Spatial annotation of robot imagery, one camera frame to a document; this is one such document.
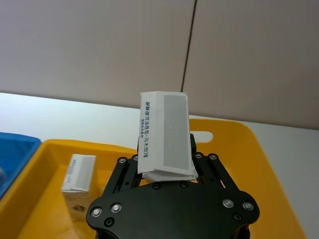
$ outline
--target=yellow plastic bin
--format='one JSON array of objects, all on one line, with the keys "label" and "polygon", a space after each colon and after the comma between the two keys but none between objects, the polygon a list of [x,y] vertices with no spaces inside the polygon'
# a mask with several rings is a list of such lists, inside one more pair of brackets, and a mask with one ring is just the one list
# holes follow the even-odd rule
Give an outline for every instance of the yellow plastic bin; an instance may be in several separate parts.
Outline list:
[{"label": "yellow plastic bin", "polygon": [[[217,153],[238,187],[256,199],[260,218],[250,227],[251,238],[306,238],[260,145],[246,126],[191,119],[190,129],[213,133],[212,142],[199,143],[197,150]],[[73,153],[97,156],[103,191],[116,160],[130,158],[136,150],[75,140],[44,142],[0,201],[1,238],[94,238],[95,232],[85,222],[71,222],[60,192]]]}]

